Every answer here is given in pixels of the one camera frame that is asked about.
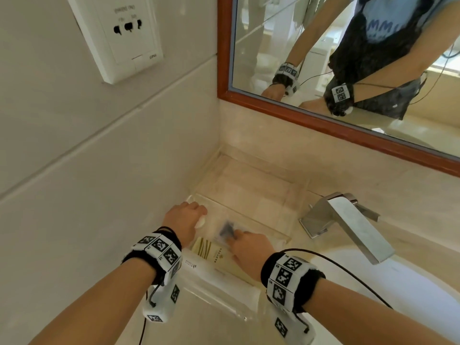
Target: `chrome faucet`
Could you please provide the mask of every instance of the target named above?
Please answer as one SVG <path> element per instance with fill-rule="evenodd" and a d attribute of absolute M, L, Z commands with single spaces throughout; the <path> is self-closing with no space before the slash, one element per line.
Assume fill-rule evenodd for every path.
<path fill-rule="evenodd" d="M 336 192 L 320 199 L 301 219 L 310 238 L 327 232 L 337 222 L 372 264 L 394 255 L 395 250 L 365 218 L 378 221 L 380 214 L 360 205 L 352 194 Z"/>

